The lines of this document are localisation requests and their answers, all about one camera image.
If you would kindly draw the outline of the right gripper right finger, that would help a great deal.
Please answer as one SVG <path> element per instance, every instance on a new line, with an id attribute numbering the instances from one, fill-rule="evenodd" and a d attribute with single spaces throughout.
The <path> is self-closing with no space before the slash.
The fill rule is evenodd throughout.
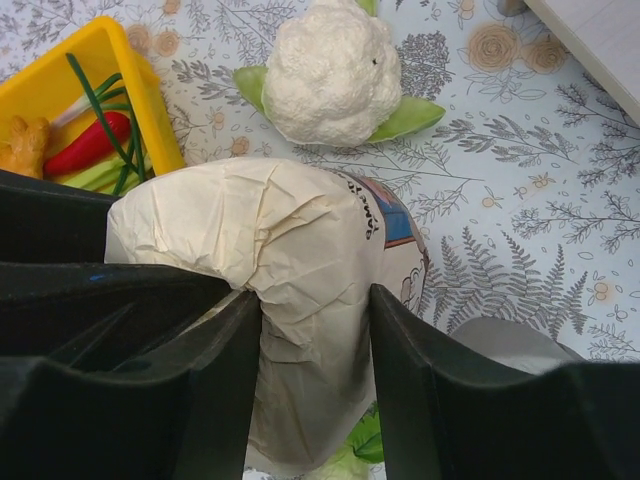
<path id="1" fill-rule="evenodd" d="M 534 376 L 472 351 L 373 285 L 371 347 L 390 479 L 635 479 L 639 367 Z"/>

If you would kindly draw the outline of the cream roll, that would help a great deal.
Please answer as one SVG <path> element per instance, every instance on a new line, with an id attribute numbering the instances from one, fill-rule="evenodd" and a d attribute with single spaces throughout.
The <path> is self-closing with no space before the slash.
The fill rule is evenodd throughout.
<path id="1" fill-rule="evenodd" d="M 104 259 L 173 266 L 258 296 L 246 460 L 284 476 L 321 466 L 374 401 L 371 286 L 416 309 L 429 262 L 386 186 L 262 158 L 188 167 L 134 188 L 108 211 Z"/>

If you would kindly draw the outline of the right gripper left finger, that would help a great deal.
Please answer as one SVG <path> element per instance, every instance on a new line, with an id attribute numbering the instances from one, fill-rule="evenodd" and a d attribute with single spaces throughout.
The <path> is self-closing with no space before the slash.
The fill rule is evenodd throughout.
<path id="1" fill-rule="evenodd" d="M 1 475 L 238 479 L 258 299 L 174 267 L 105 263 L 112 203 L 1 176 Z"/>

